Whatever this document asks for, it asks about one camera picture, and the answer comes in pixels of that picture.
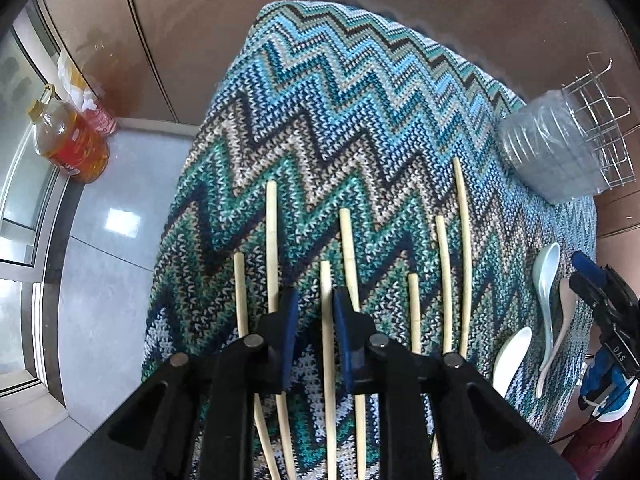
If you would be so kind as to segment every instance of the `screw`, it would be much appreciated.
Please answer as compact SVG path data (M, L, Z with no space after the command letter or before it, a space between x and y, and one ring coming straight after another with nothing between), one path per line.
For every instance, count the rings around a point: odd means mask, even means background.
M169 357L169 362L171 363L171 366L179 368L189 362L189 356L184 352L179 352Z
M460 354L456 354L455 352L448 352L444 354L442 360L444 361L444 364L451 368L460 368L464 363L462 356Z
M260 348L264 343L264 339L258 334L249 334L244 338L244 344L247 348Z
M375 348L384 348L389 344L389 338L380 332L376 332L369 337L369 344L375 346Z

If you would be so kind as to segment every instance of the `chopstick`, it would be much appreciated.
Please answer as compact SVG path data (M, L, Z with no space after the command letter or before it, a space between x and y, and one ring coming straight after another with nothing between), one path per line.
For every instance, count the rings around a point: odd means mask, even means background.
M443 216L436 216L436 232L440 248L440 268L442 270L442 307L444 320L442 322L442 353L451 352L453 344L453 308L451 306L451 264L449 261L449 243L447 242L447 228ZM433 437L431 459L438 456L438 441Z
M275 312L278 309L278 189L274 180L267 182L266 202L267 304L269 312ZM296 480L286 394L276 395L276 410L287 476L289 480Z
M324 369L324 424L326 426L326 478L327 480L336 480L334 317L331 293L331 264L323 260L320 262L320 303L322 310L322 368Z
M458 206L460 208L460 226L462 228L462 331L460 333L460 355L466 359L469 347L469 325L471 324L471 283L473 268L471 258L471 228L469 225L469 206L466 201L465 177L462 175L460 159L453 158L453 172L456 176Z
M249 333L249 315L246 307L246 283L244 282L244 254L234 254L234 276L236 279L236 316L238 318L238 335L244 337ZM267 423L264 420L262 412L262 403L260 396L255 394L254 397L254 421L255 427L258 429L258 437L262 445L262 452L267 462L267 468L272 480L280 480L280 472L278 464L273 454L271 441L269 439L269 431Z
M344 279L351 297L353 309L360 311L360 296L358 294L358 273L356 257L353 248L353 232L351 230L351 212L348 208L341 208L340 238L342 239L342 259L344 261ZM365 396L353 396L353 411L356 419L356 468L358 480L364 480L367 469L367 426Z
M418 290L418 275L411 272L409 281L409 311L411 317L411 352L421 353L420 350L420 290Z

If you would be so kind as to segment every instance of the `knitted blanket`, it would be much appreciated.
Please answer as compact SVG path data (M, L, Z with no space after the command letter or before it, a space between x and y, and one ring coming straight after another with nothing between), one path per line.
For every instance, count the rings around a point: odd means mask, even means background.
M344 284L338 210L351 210L362 310L409 345L406 277L420 277L422 352L440 352L442 292L434 217L446 219L454 349L460 337L462 240L451 159L462 162L471 218L470 361L491 380L505 340L534 338L508 401L551 437L577 381L591 316L580 303L534 396L542 314L531 275L558 241L594 256L595 210L584 198L551 206L500 161L494 131L523 105L478 67L421 34L361 9L323 2L265 6L213 97L178 182L154 271L143 378L173 352L220 350L238 337L232 254L246 257L252 326L266 312L265 186L278 183L280 283L300 290L287 392L299 479L325 478L319 263ZM561 322L558 279L554 324ZM338 474L356 478L353 399L337 375ZM263 400L286 478L273 398ZM428 430L433 432L426 411ZM377 398L367 397L367 477L379 469ZM255 477L269 478L259 442Z

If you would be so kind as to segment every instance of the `pink spoon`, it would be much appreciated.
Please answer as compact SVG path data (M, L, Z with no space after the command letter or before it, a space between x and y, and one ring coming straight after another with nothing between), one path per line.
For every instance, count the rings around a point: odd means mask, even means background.
M560 333L558 334L558 339L556 340L556 344L554 345L554 349L551 351L551 356L549 357L549 361L546 362L546 365L540 371L540 377L538 378L538 386L536 387L536 398L539 399L542 397L542 390L545 388L545 378L546 374L549 372L551 368L551 363L553 362L558 350L560 349L560 345L564 340L564 336L567 332L569 332L569 327L571 326L571 321L574 318L575 306L578 303L578 298L575 295L574 291L569 288L569 279L563 278L560 280L560 305L562 306L562 327L560 328Z

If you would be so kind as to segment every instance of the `oil bottle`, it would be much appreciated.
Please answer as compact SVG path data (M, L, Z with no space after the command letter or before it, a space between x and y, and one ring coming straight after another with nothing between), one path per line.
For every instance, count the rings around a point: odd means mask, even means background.
M45 85L42 100L27 110L36 152L86 184L98 178L109 161L109 147L72 107L53 99L56 89Z

